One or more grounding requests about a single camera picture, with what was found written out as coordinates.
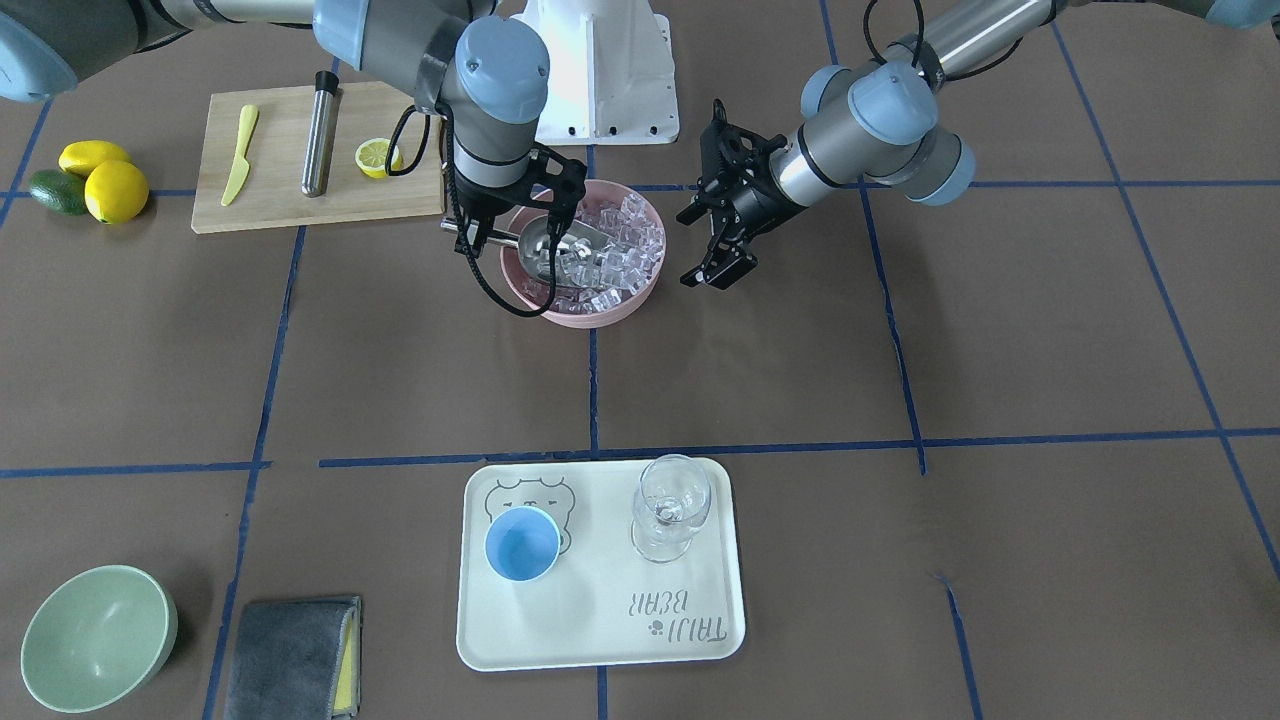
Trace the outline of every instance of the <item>glass base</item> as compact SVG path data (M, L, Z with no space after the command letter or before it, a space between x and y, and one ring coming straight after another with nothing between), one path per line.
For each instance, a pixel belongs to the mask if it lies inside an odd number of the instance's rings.
M649 562L663 564L671 562L672 560L680 560L680 557L689 551L689 546L692 542L692 538L673 544L645 542L639 537L635 521L632 520L631 523L631 546L636 548L640 557L644 557Z

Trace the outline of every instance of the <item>clear glass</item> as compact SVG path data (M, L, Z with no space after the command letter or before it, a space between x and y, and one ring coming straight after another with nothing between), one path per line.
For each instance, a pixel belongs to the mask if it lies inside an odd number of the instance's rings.
M663 455L640 473L631 502L631 544L650 562L685 555L712 509L712 479L684 455Z

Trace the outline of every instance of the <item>yellow knife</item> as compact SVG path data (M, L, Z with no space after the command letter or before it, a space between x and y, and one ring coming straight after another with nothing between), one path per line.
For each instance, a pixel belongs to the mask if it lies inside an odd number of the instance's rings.
M236 196L244 187L244 178L248 177L248 138L253 137L253 126L257 124L257 105L244 105L241 108L241 127L236 133L236 158L232 159L232 176L227 178L227 191L223 192L223 208L232 204Z

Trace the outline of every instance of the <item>folded cloth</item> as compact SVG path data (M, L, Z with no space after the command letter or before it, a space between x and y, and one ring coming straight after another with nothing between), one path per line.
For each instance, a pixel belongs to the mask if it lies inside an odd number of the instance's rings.
M244 606L225 720L355 717L360 623L358 596Z

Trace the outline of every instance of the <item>blue cup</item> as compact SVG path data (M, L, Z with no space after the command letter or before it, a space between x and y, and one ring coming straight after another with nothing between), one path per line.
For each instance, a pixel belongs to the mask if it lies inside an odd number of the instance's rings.
M522 583L541 578L559 555L559 528L536 507L518 505L494 519L484 552L495 573Z

